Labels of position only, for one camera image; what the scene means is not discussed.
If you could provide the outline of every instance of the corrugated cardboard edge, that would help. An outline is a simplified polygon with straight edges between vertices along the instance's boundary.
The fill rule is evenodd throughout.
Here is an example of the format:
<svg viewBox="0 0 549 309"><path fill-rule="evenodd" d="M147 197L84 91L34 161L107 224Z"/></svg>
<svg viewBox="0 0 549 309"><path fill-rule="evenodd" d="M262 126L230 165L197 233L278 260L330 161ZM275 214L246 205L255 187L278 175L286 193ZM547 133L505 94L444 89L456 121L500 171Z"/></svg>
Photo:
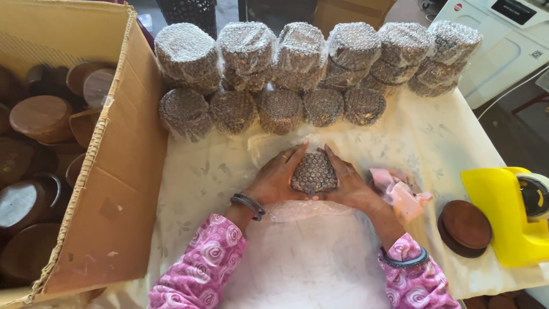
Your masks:
<svg viewBox="0 0 549 309"><path fill-rule="evenodd" d="M75 0L72 0L72 1L67 1L67 0L39 0L39 1L90 3L88 1L78 1L78 0L76 0L76 1ZM134 22L136 22L136 19L137 19L137 12L133 9L133 6L127 5L127 4L123 5L123 6L125 6L127 11L128 11L128 22L126 24L126 30L125 30L125 33L124 33L124 40L122 42L122 48L121 48L121 51L120 51L120 57L119 57L119 60L118 60L118 65L116 67L116 73L115 73L115 76L114 76L113 84L111 85L111 88L109 90L109 94L108 94L108 97L107 97L107 101L110 101L110 102L112 102L114 100L113 99L114 92L116 91L116 89L118 87L118 84L120 82L120 74L121 74L120 72L121 72L121 67L122 67L122 64L124 62L124 59L126 57L126 42L129 38L130 28L131 28L132 24ZM63 247L63 242L65 240L66 233L67 233L67 230L69 228L69 225L70 225L70 222L71 222L71 219L72 219L72 215L74 213L74 209L75 209L77 201L79 199L80 191L86 185L86 180L87 180L89 171L91 169L91 166L92 166L92 164L95 160L95 157L97 155L97 152L99 150L99 144L100 144L101 139L103 137L105 127L106 127L106 125L109 121L108 120L108 114L109 114L109 108L108 107L103 108L103 111L101 112L101 115L100 115L99 120L97 122L96 129L93 132L92 141L91 141L91 143L89 145L89 148L87 150L86 158L84 159L84 163L83 163L80 175L79 175L78 179L76 180L74 191L72 193L69 205L68 205L67 210L65 212L65 217L63 218L63 222L61 224L61 230L59 231L59 235L57 237L57 246L52 251L52 255L50 256L49 263L42 269L42 276L40 277L40 279L34 282L34 284L32 286L32 293L29 296L24 297L22 299L12 301L12 302L6 304L5 306L9 306L13 303L21 302L21 301L24 302L25 304L31 303L33 301L33 299L35 298L35 296L42 292L42 289L44 288L44 285L45 285L47 279L49 278L49 276L53 272L53 270L55 268L55 265L57 263L57 260L59 258L59 254L61 253L61 248Z"/></svg>

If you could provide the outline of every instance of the bangle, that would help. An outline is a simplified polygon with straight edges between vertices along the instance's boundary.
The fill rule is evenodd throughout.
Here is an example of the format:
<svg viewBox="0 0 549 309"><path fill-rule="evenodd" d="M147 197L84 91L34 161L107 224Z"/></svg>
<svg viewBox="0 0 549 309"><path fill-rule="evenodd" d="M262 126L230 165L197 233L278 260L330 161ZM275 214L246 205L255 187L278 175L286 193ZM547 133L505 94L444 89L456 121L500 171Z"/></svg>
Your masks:
<svg viewBox="0 0 549 309"><path fill-rule="evenodd" d="M259 214L264 216L267 212L265 212L265 208L263 208L263 205L259 204L259 202L257 202L255 199L249 197L248 195L242 193L242 192L239 192L239 193L236 193L234 195L235 197L240 197L240 198L245 198L246 200L254 203L258 208L259 208Z"/></svg>
<svg viewBox="0 0 549 309"><path fill-rule="evenodd" d="M385 252L385 250L382 248L383 259L385 260L387 265L389 265L393 268L405 269L405 268L413 268L413 267L416 267L416 266L420 266L420 265L423 265L423 264L426 264L427 262L429 262L429 253L427 253L427 250L425 250L424 247L420 246L420 248L421 248L421 254L419 255L419 257L417 257L413 260L410 260L410 261L406 261L406 262L393 260L392 258L390 258L387 255L387 252Z"/></svg>
<svg viewBox="0 0 549 309"><path fill-rule="evenodd" d="M255 221L261 221L261 214L259 213L259 211L257 211L257 209L255 209L255 207L252 206L250 203L248 203L246 200L243 200L242 198L236 197L236 196L231 197L231 203L235 203L235 202L239 202L246 205L255 214L255 216L252 219Z"/></svg>

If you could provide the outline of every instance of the woman's left hand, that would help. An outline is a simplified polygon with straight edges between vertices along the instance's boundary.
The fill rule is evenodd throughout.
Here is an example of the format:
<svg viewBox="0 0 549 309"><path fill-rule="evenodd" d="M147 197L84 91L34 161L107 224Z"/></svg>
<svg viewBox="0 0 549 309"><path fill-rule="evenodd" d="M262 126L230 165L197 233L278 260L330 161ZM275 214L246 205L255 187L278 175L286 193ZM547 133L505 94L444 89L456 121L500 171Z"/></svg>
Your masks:
<svg viewBox="0 0 549 309"><path fill-rule="evenodd" d="M261 168L251 185L242 193L256 199L262 205L307 199L307 194L290 187L290 181L308 146L307 140L301 145L281 151Z"/></svg>

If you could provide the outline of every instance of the pink rag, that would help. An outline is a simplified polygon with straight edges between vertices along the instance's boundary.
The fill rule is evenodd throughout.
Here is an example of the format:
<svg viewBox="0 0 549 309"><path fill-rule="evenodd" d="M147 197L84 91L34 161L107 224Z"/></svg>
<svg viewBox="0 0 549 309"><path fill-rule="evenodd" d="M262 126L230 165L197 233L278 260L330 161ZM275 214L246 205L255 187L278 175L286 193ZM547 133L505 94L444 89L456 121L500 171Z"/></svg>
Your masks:
<svg viewBox="0 0 549 309"><path fill-rule="evenodd" d="M396 169L371 168L374 186L381 198L393 206L400 224L405 225L423 213L423 207L433 197L431 193L412 193L408 175Z"/></svg>

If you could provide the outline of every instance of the cardboard box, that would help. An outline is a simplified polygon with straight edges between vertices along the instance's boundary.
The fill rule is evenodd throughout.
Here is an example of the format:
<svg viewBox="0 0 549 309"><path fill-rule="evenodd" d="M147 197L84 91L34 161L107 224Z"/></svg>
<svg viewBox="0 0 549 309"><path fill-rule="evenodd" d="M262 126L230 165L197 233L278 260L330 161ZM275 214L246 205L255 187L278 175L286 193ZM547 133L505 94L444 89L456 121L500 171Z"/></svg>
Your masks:
<svg viewBox="0 0 549 309"><path fill-rule="evenodd" d="M363 21L379 30L395 3L396 0L318 0L313 24L325 38L339 23Z"/></svg>
<svg viewBox="0 0 549 309"><path fill-rule="evenodd" d="M144 277L166 156L158 118L166 89L137 13L78 0L0 0L0 12L0 64L21 78L40 63L118 63L50 262L32 288L0 290L0 307Z"/></svg>

